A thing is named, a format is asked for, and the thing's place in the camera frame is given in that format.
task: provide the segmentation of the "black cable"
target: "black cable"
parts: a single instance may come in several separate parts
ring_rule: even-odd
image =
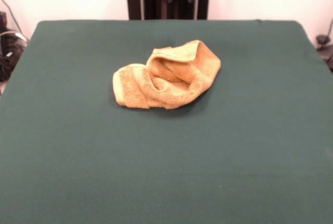
[[[331,24],[329,25],[329,30],[328,30],[327,36],[331,35],[332,26],[333,26],[333,19],[331,20]]]
[[[21,30],[21,28],[20,28],[20,26],[19,26],[19,24],[18,24],[18,22],[17,22],[17,20],[16,20],[16,18],[15,18],[15,16],[14,16],[13,12],[11,11],[10,6],[6,3],[5,0],[1,0],[1,1],[2,1],[2,2],[4,3],[4,5],[8,8],[9,13],[10,13],[11,17],[13,18],[13,20],[14,20],[14,22],[15,22],[15,24],[16,24],[18,30],[19,30],[19,32],[22,34],[22,30]]]

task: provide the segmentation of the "green tablecloth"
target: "green tablecloth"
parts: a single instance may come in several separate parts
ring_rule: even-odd
[[[177,110],[112,75],[199,39],[221,59]],[[0,100],[1,223],[333,223],[333,76],[281,21],[42,22]]]

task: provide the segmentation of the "orange towel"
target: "orange towel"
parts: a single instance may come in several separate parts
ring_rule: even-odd
[[[119,105],[173,109],[194,101],[213,83],[221,61],[195,40],[176,48],[154,49],[146,65],[130,64],[113,75]]]

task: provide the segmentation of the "green felt surface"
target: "green felt surface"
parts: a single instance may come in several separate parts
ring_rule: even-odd
[[[177,110],[112,75],[200,39],[222,61]],[[42,22],[0,100],[1,223],[333,223],[333,76],[296,22]]]

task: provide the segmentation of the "towel fold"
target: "towel fold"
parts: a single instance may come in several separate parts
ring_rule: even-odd
[[[146,65],[130,64],[113,75],[119,105],[173,109],[194,101],[213,83],[221,61],[204,43],[154,49]]]

